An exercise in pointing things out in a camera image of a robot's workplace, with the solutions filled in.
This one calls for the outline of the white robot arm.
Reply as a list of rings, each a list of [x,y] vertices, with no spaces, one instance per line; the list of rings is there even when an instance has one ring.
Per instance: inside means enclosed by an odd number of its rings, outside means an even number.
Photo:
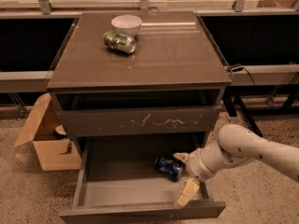
[[[189,178],[183,181],[175,205],[182,208],[200,189],[200,183],[223,169],[261,161],[294,181],[299,180],[299,148],[264,139],[249,129],[228,124],[221,127],[217,139],[191,153],[175,153],[185,164]]]

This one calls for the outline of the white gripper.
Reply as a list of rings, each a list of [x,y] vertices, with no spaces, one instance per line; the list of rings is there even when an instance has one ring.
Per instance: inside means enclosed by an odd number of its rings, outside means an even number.
[[[200,189],[200,182],[206,182],[208,179],[215,176],[204,164],[201,156],[201,148],[197,148],[192,153],[174,153],[173,157],[183,163],[190,176],[184,178],[181,182],[181,187],[178,193],[178,197],[175,201],[176,207],[185,207],[192,197]]]

